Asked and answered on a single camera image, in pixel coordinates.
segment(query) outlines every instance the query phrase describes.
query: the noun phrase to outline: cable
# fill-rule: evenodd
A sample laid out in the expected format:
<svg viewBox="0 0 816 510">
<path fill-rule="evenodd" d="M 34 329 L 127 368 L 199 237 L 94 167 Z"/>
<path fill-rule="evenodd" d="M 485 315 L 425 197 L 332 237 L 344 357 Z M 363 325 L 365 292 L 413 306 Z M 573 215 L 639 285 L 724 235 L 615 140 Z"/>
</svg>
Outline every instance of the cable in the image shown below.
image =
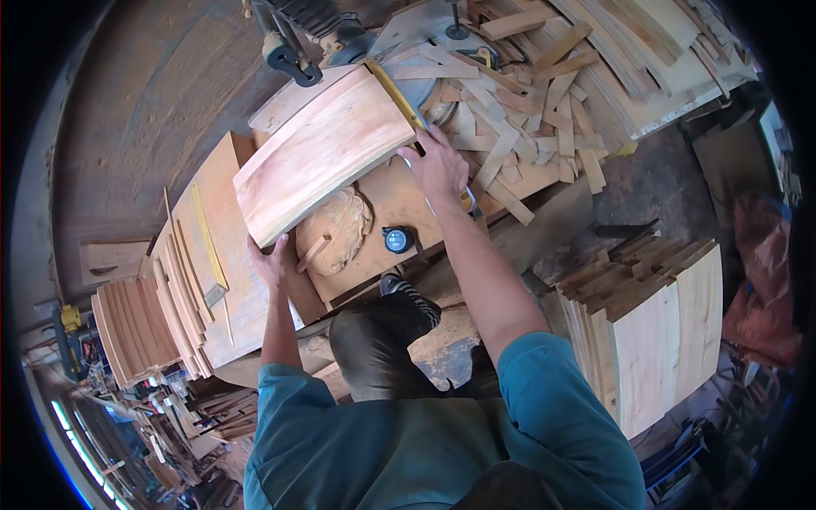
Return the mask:
<svg viewBox="0 0 816 510">
<path fill-rule="evenodd" d="M 640 445 L 642 445 L 642 444 L 643 444 L 643 441 L 645 441 L 645 440 L 649 439 L 649 436 L 651 436 L 651 435 L 652 435 L 652 431 L 653 431 L 653 430 L 654 430 L 654 425 L 652 425 L 651 427 L 649 427 L 649 431 L 646 433 L 646 437 L 644 437 L 643 439 L 641 439 L 641 442 L 639 442 L 639 443 L 637 443 L 637 445 L 633 446 L 633 447 L 632 447 L 632 449 L 633 449 L 633 450 L 634 450 L 634 449 L 636 449 L 638 446 L 640 446 Z"/>
</svg>

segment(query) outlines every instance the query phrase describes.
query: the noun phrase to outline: yellow ruler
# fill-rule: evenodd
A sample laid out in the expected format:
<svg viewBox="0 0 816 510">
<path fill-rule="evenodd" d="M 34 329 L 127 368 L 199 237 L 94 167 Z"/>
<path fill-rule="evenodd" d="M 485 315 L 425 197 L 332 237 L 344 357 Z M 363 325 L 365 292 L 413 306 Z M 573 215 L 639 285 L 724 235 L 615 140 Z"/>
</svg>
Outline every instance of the yellow ruler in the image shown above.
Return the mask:
<svg viewBox="0 0 816 510">
<path fill-rule="evenodd" d="M 202 195 L 198 190 L 198 182 L 193 181 L 193 207 L 196 211 L 196 219 L 198 220 L 198 229 L 201 230 L 202 239 L 204 240 L 204 247 L 206 248 L 207 256 L 210 257 L 210 265 L 212 266 L 212 273 L 215 276 L 215 287 L 207 291 L 204 296 L 204 303 L 208 308 L 212 308 L 214 304 L 218 303 L 221 298 L 229 290 L 227 279 L 224 277 L 224 270 L 221 269 L 221 263 L 218 261 L 218 255 L 215 253 L 215 246 L 212 244 L 212 236 L 210 235 L 210 227 L 207 225 L 206 216 L 204 216 L 204 207 L 202 206 Z"/>
</svg>

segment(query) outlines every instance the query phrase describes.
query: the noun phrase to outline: saw dust pile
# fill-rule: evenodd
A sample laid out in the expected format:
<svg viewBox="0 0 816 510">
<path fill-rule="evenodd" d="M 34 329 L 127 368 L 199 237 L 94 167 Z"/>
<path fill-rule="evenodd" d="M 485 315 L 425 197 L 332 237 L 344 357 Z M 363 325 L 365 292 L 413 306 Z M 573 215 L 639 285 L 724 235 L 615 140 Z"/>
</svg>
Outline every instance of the saw dust pile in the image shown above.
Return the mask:
<svg viewBox="0 0 816 510">
<path fill-rule="evenodd" d="M 321 236 L 328 235 L 331 241 L 312 259 L 308 269 L 323 276 L 336 274 L 360 250 L 372 224 L 368 204 L 349 186 L 298 224 L 295 230 L 298 258 L 302 259 Z"/>
</svg>

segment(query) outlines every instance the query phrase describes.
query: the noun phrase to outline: tape measure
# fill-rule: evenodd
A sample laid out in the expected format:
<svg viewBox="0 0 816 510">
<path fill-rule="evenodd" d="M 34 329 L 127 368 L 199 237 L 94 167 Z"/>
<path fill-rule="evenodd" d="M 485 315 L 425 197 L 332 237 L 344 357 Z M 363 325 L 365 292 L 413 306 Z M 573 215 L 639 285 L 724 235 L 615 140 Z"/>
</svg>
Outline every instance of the tape measure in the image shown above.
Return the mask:
<svg viewBox="0 0 816 510">
<path fill-rule="evenodd" d="M 410 227 L 383 227 L 385 249 L 391 253 L 405 253 L 414 245 L 414 231 Z"/>
</svg>

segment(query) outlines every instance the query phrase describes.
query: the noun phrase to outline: shoe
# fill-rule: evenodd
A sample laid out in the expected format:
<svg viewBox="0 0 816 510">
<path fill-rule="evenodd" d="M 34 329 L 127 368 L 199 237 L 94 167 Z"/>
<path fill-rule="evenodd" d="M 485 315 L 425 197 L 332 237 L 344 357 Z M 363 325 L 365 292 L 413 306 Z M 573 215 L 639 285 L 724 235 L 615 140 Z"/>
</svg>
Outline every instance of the shoe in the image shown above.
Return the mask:
<svg viewBox="0 0 816 510">
<path fill-rule="evenodd" d="M 393 294 L 397 291 L 397 286 L 404 282 L 399 275 L 388 273 L 379 280 L 379 295 Z"/>
</svg>

